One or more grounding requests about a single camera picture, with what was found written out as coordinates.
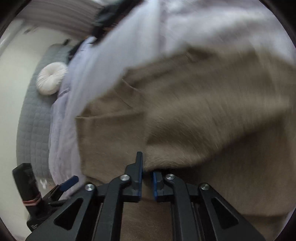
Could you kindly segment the brown knit sweater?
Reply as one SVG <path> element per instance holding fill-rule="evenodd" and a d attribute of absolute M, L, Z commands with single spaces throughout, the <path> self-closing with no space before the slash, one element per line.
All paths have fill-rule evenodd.
<path fill-rule="evenodd" d="M 82 173 L 209 183 L 266 240 L 295 208 L 295 64 L 253 50 L 189 50 L 130 69 L 76 117 Z"/>

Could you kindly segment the dark clothes pile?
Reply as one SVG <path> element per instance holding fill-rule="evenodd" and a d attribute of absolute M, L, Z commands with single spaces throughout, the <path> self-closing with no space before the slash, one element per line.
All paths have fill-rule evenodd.
<path fill-rule="evenodd" d="M 140 0 L 116 1 L 103 7 L 95 16 L 92 23 L 91 35 L 94 37 L 92 44 L 97 44 L 113 30 L 136 6 Z"/>

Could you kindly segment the white round cushion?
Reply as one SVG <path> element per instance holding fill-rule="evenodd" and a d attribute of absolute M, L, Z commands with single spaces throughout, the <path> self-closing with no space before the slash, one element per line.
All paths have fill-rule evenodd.
<path fill-rule="evenodd" d="M 55 94 L 68 72 L 68 66 L 63 62 L 53 62 L 45 66 L 36 80 L 36 88 L 41 95 Z"/>

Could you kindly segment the lavender plush bed blanket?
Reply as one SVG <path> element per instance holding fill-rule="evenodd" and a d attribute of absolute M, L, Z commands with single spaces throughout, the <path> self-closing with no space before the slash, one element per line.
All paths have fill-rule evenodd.
<path fill-rule="evenodd" d="M 68 66 L 52 105 L 49 170 L 55 184 L 84 181 L 75 117 L 128 68 L 187 47 L 267 49 L 295 63 L 280 20 L 260 1 L 144 1 L 105 38 L 87 38 Z"/>

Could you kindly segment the grey striped window blind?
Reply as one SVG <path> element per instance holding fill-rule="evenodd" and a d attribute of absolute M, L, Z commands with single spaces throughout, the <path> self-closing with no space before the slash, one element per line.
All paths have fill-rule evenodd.
<path fill-rule="evenodd" d="M 80 39 L 90 35 L 95 15 L 101 8 L 96 1 L 31 1 L 17 17 Z"/>

